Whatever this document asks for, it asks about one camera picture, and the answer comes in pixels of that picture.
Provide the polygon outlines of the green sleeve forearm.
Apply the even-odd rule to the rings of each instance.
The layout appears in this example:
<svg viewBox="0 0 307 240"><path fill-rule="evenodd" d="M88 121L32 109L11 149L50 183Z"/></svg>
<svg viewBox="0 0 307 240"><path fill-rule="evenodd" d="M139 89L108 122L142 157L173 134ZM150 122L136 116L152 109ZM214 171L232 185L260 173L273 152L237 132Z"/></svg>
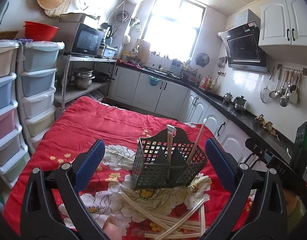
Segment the green sleeve forearm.
<svg viewBox="0 0 307 240"><path fill-rule="evenodd" d="M304 213L298 196L288 190L283 190L287 211L287 233L290 233L302 219Z"/></svg>

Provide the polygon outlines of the left hand thumb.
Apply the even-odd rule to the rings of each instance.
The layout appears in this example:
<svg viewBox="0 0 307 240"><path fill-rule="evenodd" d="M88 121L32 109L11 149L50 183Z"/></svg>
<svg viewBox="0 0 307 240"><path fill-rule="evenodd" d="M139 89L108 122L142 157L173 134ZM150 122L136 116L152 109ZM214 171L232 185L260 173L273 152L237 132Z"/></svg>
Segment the left hand thumb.
<svg viewBox="0 0 307 240"><path fill-rule="evenodd" d="M115 219L109 216L105 221L102 230L111 240L122 240L119 228L115 224Z"/></svg>

